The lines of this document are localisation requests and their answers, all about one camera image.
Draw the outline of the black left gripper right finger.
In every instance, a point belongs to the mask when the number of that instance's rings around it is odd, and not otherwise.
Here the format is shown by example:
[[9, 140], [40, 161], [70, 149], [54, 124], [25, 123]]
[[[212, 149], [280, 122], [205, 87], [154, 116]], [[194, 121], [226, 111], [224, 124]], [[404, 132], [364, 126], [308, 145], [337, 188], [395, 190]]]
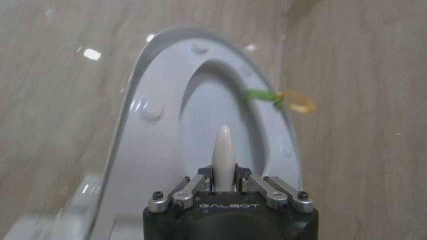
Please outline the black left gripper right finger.
[[234, 166], [233, 183], [238, 192], [256, 192], [274, 210], [292, 208], [297, 213], [312, 213], [313, 200], [304, 190], [294, 189], [277, 176], [258, 176], [249, 168]]

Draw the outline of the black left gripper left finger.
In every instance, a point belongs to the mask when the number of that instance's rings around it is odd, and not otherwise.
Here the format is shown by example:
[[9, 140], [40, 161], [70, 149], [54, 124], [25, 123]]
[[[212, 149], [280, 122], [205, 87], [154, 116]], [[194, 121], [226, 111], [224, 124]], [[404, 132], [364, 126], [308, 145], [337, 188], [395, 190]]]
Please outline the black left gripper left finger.
[[169, 208], [178, 212], [193, 206], [197, 192], [209, 192], [213, 184], [213, 168], [210, 166], [197, 169], [193, 177], [184, 176], [169, 184], [162, 190], [152, 193], [148, 199], [150, 213], [164, 213]]

